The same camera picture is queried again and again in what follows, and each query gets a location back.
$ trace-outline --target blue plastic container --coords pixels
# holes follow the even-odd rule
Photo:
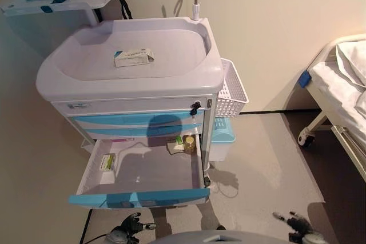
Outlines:
[[[224,161],[234,141],[235,135],[230,119],[227,117],[215,118],[215,124],[212,130],[209,160]]]

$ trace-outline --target pillow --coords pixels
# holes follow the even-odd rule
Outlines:
[[[339,43],[336,55],[340,71],[352,83],[366,87],[366,41]],[[349,62],[354,74],[347,69],[347,62]]]

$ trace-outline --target blue drawer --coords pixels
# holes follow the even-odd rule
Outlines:
[[[195,117],[202,117],[204,111],[198,111]],[[170,111],[161,113],[142,114],[111,114],[111,115],[91,115],[85,117],[73,117],[78,122],[87,122],[101,125],[160,125],[172,122],[180,122],[190,119],[189,111]]]
[[[69,203],[89,208],[158,207],[204,203],[200,139],[196,153],[170,155],[165,137],[100,139],[91,153]],[[103,156],[114,154],[112,170],[100,169]]]
[[[159,207],[204,203],[210,189],[71,195],[69,203],[89,208]]]
[[[85,129],[90,134],[103,134],[121,137],[155,137],[160,135],[180,134],[196,128],[200,125],[178,125],[148,128],[128,128],[128,129]]]

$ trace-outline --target cart wheel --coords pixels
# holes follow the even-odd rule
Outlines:
[[[301,147],[304,147],[304,148],[307,148],[307,147],[310,147],[310,145],[314,142],[315,140],[315,137],[312,137],[311,135],[308,136],[306,139],[305,139],[305,142],[303,145],[301,145]]]
[[[299,134],[299,137],[297,138],[297,143],[301,147],[309,147],[315,140],[314,134],[308,131],[308,129],[305,127]]]

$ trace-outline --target white plastic basket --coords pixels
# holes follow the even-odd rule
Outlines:
[[[234,117],[249,101],[234,63],[225,58],[221,61],[225,79],[217,98],[216,117]]]

